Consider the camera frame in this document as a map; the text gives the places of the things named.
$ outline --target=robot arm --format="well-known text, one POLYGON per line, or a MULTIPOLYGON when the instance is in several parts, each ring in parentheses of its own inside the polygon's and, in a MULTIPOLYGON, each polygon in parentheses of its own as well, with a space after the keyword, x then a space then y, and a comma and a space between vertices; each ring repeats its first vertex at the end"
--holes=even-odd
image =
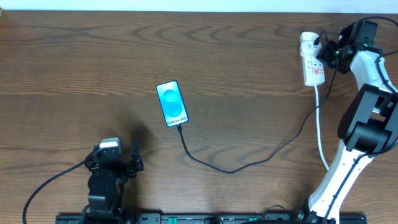
POLYGON ((397 99, 383 83, 376 63, 379 63, 381 73, 389 86, 395 91, 397 89, 389 81, 384 58, 381 57, 376 62, 382 54, 381 50, 373 47, 376 28, 377 24, 373 22, 359 21, 340 32, 341 37, 337 44, 330 41, 328 44, 338 54, 338 64, 333 61, 331 55, 334 52, 327 45, 317 56, 317 59, 330 67, 337 66, 336 69, 341 73, 353 72, 359 93, 340 121, 340 142, 336 157, 322 183, 308 200, 308 212, 304 218, 307 222, 325 218, 339 224, 339 210, 344 198, 373 157, 365 156, 354 166, 355 161, 365 153, 379 152, 383 147, 390 146, 397 135, 397 99), (372 113, 379 113, 385 120, 371 118, 372 113))

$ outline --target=white power strip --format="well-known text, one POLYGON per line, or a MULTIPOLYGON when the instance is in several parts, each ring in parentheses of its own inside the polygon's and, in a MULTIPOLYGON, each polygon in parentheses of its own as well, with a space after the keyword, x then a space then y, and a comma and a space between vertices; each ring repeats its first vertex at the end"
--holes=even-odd
POLYGON ((314 45, 318 34, 303 32, 300 36, 300 55, 303 60, 304 84, 306 86, 320 85, 325 82, 323 64, 316 58, 321 43, 314 45))

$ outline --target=wood grain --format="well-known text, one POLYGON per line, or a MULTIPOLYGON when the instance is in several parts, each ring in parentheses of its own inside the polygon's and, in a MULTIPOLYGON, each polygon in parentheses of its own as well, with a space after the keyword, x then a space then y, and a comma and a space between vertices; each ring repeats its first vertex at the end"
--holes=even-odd
MULTIPOLYGON (((126 206, 176 212, 262 212, 299 208, 320 184, 315 118, 267 164, 234 175, 191 161, 178 132, 166 128, 155 86, 176 79, 190 122, 192 154, 224 169, 267 158, 314 107, 304 87, 299 35, 328 31, 360 14, 6 11, 0 19, 0 223, 20 223, 31 193, 79 163, 91 146, 118 136, 128 152, 140 140, 145 171, 128 183, 126 206)), ((376 43, 398 48, 398 29, 379 22, 376 43)), ((387 58, 398 83, 398 56, 387 58)), ((325 96, 326 83, 320 86, 325 96)), ((338 122, 357 92, 352 74, 336 78, 322 108, 322 138, 334 158, 338 122)), ((343 210, 369 223, 395 223, 398 152, 361 174, 343 210)), ((79 168, 31 203, 29 223, 87 204, 90 173, 79 168)))

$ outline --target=wooden tabletop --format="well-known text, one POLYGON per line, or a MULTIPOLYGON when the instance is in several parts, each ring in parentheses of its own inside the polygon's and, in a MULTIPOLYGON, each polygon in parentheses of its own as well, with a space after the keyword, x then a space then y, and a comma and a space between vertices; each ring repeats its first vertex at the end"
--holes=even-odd
MULTIPOLYGON (((20 223, 31 193, 81 162, 103 138, 119 137, 128 154, 140 140, 144 171, 127 183, 127 208, 164 213, 263 212, 273 204, 300 208, 326 170, 315 117, 266 164, 233 175, 191 161, 176 128, 167 128, 155 86, 178 80, 190 121, 192 154, 236 169, 267 158, 292 138, 315 106, 304 86, 303 31, 338 29, 360 14, 6 11, 0 18, 0 223, 20 223)), ((376 44, 398 49, 398 29, 378 21, 376 44)), ((386 68, 398 84, 398 55, 386 68)), ((325 97, 326 82, 319 86, 325 97)), ((338 74, 321 110, 322 141, 331 164, 338 123, 358 89, 338 74)), ((398 150, 362 172, 342 211, 369 223, 396 223, 398 150)), ((81 167, 46 186, 28 223, 54 223, 88 203, 90 172, 81 167)))

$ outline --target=blue phone screen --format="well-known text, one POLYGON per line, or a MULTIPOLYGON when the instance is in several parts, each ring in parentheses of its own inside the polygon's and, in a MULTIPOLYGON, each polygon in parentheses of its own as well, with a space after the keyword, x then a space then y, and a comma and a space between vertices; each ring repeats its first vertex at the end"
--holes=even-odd
POLYGON ((188 114, 177 81, 160 84, 156 90, 167 127, 187 122, 188 114))

